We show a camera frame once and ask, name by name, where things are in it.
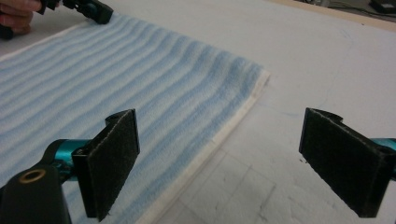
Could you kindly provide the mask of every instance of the towel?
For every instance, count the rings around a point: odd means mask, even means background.
[[[87,21],[0,59],[0,184],[56,139],[91,139],[135,108],[141,153],[104,223],[150,223],[252,107],[262,66],[155,24]],[[75,223],[87,219],[64,183]]]

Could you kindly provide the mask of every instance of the white towel edge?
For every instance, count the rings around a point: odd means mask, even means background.
[[[64,35],[64,34],[66,34],[66,33],[69,33],[70,31],[72,31],[72,30],[74,30],[74,29],[77,29],[78,27],[81,27],[81,26],[83,26],[83,25],[86,25],[87,23],[89,23],[89,22],[88,22],[88,21],[83,21],[83,22],[81,22],[81,23],[79,23],[79,24],[73,25],[73,26],[71,26],[71,27],[69,27],[69,28],[67,28],[67,29],[65,29],[65,30],[62,30],[61,32],[59,32],[59,33],[57,33],[57,34],[55,34],[55,35],[50,35],[50,36],[48,36],[48,37],[46,37],[46,38],[44,38],[44,39],[42,39],[42,40],[40,40],[40,41],[37,41],[37,42],[35,42],[34,44],[31,44],[31,45],[29,45],[29,46],[26,46],[26,47],[24,47],[24,48],[22,48],[22,49],[18,49],[18,50],[14,51],[14,52],[5,54],[5,55],[3,55],[3,56],[0,57],[0,62],[2,62],[2,61],[4,61],[4,60],[7,60],[7,59],[9,59],[9,58],[11,58],[11,57],[14,57],[15,55],[21,54],[21,53],[23,53],[24,51],[33,48],[34,46],[37,46],[37,45],[39,45],[39,44],[48,42],[48,41],[50,41],[50,40],[53,39],[53,38],[56,38],[56,37],[58,37],[58,36]]]
[[[207,162],[217,152],[224,140],[230,135],[233,129],[239,124],[242,118],[248,113],[251,107],[257,102],[262,95],[263,87],[268,80],[270,73],[262,70],[255,87],[244,102],[236,111],[233,117],[221,128],[221,130],[212,138],[180,176],[161,194],[161,196],[147,209],[147,212],[140,217],[136,223],[156,223],[177,200],[184,189],[205,167]]]

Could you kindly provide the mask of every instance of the white table surface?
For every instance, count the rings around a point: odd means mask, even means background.
[[[395,222],[394,182],[377,218],[361,219],[300,162],[298,152],[306,107],[338,114],[367,137],[396,137],[394,24],[377,28],[359,16],[334,17],[327,8],[315,12],[263,0],[103,2],[244,56],[271,73],[258,103],[158,223]],[[1,41],[0,56],[84,20],[64,7],[35,15],[34,31]],[[233,203],[246,199],[238,199],[244,188],[261,190],[259,206]]]

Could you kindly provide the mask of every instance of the blue striped towel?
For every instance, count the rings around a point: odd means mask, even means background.
[[[0,184],[52,141],[90,139],[135,108],[141,153],[105,223],[149,223],[255,102],[261,66],[127,16],[84,22],[0,59]],[[87,219],[64,183],[73,222]]]

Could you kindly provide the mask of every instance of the human hand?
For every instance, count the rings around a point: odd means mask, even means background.
[[[33,12],[40,8],[38,0],[0,0],[0,24],[10,27],[16,35],[27,34]]]

